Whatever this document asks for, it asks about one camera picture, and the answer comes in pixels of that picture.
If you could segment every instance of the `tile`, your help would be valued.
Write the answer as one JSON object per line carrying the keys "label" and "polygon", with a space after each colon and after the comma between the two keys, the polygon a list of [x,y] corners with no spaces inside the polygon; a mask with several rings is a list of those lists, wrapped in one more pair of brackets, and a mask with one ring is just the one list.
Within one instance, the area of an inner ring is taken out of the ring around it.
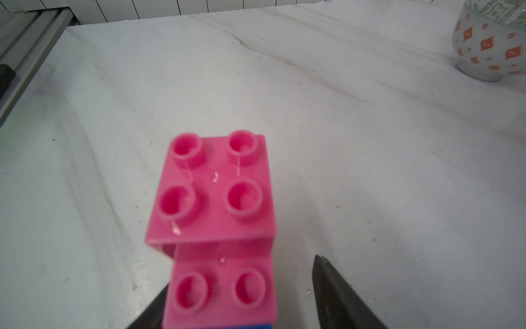
{"label": "tile", "polygon": [[105,23],[96,0],[42,0],[46,8],[69,7],[81,24]]}
{"label": "tile", "polygon": [[97,0],[97,3],[108,22],[139,18],[132,0]]}
{"label": "tile", "polygon": [[134,0],[139,18],[155,18],[180,15],[174,0]]}
{"label": "tile", "polygon": [[274,7],[276,0],[244,0],[244,8]]}
{"label": "tile", "polygon": [[178,0],[181,15],[208,13],[206,0]]}
{"label": "tile", "polygon": [[2,5],[10,13],[38,11],[46,9],[40,0],[2,0]]}
{"label": "tile", "polygon": [[207,0],[208,12],[224,12],[243,9],[243,0]]}

